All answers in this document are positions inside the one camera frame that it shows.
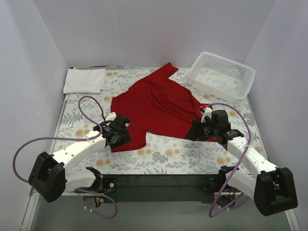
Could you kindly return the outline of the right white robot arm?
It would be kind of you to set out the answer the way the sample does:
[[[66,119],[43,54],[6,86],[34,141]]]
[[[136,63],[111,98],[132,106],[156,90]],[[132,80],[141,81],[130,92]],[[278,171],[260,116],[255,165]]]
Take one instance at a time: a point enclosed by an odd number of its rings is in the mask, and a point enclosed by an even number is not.
[[[235,166],[222,166],[218,174],[202,178],[199,187],[204,192],[220,193],[232,188],[253,199],[258,211],[264,215],[280,213],[298,206],[294,177],[290,169],[279,168],[264,158],[237,129],[232,129],[224,110],[199,108],[202,118],[194,120],[186,138],[192,141],[215,139],[218,144],[238,158],[250,172],[246,175]]]

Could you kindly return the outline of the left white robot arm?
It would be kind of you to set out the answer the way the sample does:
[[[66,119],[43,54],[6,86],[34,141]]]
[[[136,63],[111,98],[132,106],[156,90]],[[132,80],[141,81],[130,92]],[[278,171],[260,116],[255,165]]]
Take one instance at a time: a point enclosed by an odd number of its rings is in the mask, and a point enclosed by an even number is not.
[[[80,172],[70,170],[92,153],[105,147],[118,147],[131,138],[127,130],[130,120],[110,113],[95,126],[83,141],[77,141],[52,154],[42,152],[36,158],[28,183],[48,202],[57,200],[63,192],[103,191],[103,175],[93,167]]]

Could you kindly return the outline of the red t-shirt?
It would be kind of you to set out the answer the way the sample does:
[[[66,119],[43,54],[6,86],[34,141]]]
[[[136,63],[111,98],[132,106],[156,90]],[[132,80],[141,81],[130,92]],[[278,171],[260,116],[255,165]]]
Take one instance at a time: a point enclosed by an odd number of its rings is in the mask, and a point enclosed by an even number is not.
[[[135,126],[131,141],[113,147],[113,153],[143,148],[147,132],[184,139],[193,121],[201,119],[202,104],[190,90],[170,79],[177,71],[168,63],[112,99],[111,111],[122,114]]]

